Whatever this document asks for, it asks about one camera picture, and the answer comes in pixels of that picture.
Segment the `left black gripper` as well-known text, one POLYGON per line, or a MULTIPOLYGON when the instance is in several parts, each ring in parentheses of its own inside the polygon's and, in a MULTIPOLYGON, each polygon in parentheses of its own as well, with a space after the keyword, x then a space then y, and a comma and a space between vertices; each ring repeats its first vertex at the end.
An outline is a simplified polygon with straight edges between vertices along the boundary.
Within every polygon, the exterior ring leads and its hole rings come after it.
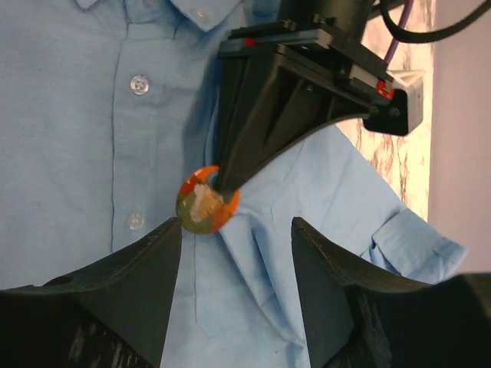
POLYGON ((322 127, 351 118, 395 135, 387 63, 331 21, 290 20, 231 31, 222 62, 215 188, 234 192, 322 127))

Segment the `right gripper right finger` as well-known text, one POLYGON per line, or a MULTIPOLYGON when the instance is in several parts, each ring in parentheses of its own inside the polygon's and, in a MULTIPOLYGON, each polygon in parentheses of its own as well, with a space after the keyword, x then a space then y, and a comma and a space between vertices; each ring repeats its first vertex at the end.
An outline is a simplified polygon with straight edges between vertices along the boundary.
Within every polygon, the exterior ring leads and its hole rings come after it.
POLYGON ((385 271, 292 220, 313 367, 488 367, 490 276, 431 285, 385 271))

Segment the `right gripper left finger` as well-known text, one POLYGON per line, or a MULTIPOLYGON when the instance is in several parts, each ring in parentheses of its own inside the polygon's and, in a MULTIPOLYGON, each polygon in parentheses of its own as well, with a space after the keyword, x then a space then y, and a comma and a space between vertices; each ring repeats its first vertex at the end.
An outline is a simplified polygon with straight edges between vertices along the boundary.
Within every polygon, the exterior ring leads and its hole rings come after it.
POLYGON ((180 221, 49 281, 1 293, 3 367, 158 367, 180 264, 180 221))

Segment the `blue short-sleeved shirt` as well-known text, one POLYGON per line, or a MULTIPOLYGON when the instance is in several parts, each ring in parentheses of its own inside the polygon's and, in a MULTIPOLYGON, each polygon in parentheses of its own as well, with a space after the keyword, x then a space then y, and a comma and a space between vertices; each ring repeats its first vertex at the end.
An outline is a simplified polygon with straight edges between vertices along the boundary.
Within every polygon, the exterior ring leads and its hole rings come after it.
MULTIPOLYGON (((216 144, 216 52, 277 1, 1 3, 1 286, 143 237, 216 144)), ((291 222, 429 284, 466 249, 409 210, 336 127, 283 153, 211 235, 183 235, 165 367, 307 367, 291 222)))

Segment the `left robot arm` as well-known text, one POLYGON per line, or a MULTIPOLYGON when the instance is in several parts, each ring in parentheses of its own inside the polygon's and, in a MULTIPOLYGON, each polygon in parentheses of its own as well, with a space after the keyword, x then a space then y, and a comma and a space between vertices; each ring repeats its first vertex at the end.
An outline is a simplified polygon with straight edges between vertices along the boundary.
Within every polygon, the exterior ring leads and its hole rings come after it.
POLYGON ((290 146, 322 127, 354 118, 372 132, 406 136, 423 119, 420 73, 391 72, 361 43, 381 15, 393 39, 441 41, 490 8, 417 33, 395 23, 395 1, 283 1, 274 22, 238 28, 221 43, 216 191, 231 194, 290 146))

